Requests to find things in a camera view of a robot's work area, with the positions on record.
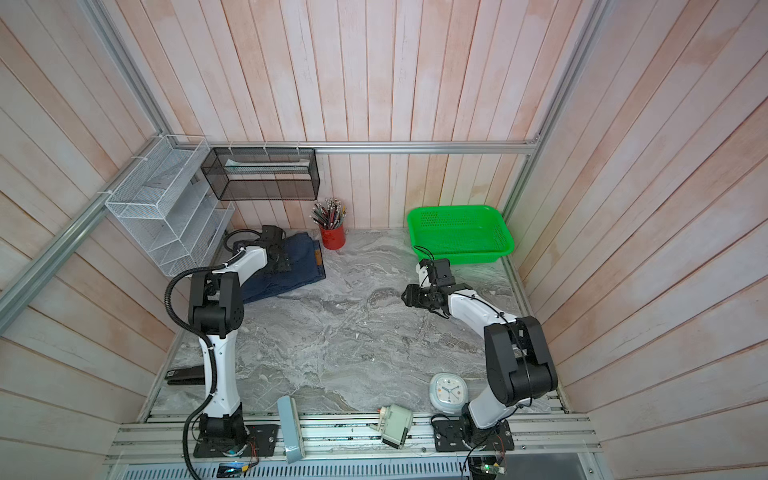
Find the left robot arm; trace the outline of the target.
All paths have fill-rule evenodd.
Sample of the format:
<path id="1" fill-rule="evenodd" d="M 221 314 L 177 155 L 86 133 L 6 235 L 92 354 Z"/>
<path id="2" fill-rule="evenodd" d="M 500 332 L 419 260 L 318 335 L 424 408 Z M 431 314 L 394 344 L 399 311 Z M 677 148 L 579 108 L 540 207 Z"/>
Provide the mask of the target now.
<path id="1" fill-rule="evenodd" d="M 256 238 L 236 241 L 234 256 L 222 264 L 180 274 L 191 278 L 187 322 L 205 358 L 208 394 L 199 415 L 200 442 L 227 456 L 243 450 L 249 437 L 235 378 L 235 344 L 245 313 L 241 286 L 257 273 L 290 269 L 283 229 L 268 225 L 252 233 Z"/>

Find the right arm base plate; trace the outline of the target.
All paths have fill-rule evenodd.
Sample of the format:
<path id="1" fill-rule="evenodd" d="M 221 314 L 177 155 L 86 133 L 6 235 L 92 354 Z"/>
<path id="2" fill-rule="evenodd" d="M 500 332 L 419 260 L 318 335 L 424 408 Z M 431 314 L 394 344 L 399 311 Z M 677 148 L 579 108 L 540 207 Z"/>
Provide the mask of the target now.
<path id="1" fill-rule="evenodd" d="M 449 419 L 438 416 L 430 421 L 434 445 L 438 452 L 509 452 L 515 449 L 513 436 L 506 420 L 488 429 L 476 428 L 469 419 Z"/>

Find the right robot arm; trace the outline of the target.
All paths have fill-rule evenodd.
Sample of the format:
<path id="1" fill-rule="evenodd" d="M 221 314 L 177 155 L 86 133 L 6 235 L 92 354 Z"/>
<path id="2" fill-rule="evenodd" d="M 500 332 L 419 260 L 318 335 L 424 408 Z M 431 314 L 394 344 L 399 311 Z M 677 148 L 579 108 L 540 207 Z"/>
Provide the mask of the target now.
<path id="1" fill-rule="evenodd" d="M 444 319 L 468 325 L 484 341 L 487 387 L 461 404 L 458 432 L 474 446 L 520 406 L 558 387 L 558 376 L 541 323 L 532 316 L 514 317 L 455 281 L 447 259 L 423 259 L 418 282 L 406 286 L 403 303 Z"/>

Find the green plastic basket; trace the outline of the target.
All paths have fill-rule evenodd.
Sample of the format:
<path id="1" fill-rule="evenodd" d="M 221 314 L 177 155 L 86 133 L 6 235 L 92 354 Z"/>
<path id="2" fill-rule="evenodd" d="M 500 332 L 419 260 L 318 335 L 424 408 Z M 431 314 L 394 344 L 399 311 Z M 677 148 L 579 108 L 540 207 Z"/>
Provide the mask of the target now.
<path id="1" fill-rule="evenodd" d="M 501 214 L 486 205 L 416 208 L 407 215 L 407 226 L 420 260 L 446 258 L 452 265 L 494 263 L 515 249 Z"/>

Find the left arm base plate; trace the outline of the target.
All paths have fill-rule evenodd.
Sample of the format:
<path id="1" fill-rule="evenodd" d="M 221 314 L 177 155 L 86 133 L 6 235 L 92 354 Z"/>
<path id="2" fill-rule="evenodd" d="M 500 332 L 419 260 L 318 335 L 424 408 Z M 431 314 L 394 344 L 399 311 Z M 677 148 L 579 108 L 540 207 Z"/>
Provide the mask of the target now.
<path id="1" fill-rule="evenodd" d="M 194 458 L 271 457 L 274 454 L 278 424 L 246 425 L 245 440 L 201 436 L 194 447 Z"/>

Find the dark blue denim trousers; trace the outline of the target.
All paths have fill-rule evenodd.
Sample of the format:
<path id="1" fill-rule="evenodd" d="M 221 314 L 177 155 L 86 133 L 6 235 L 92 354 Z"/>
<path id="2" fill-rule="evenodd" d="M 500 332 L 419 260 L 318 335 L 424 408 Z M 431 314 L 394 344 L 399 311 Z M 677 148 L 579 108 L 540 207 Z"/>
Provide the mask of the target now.
<path id="1" fill-rule="evenodd" d="M 283 249 L 290 270 L 254 274 L 241 286 L 245 304 L 276 297 L 326 278 L 320 242 L 308 233 L 300 232 L 288 237 Z"/>

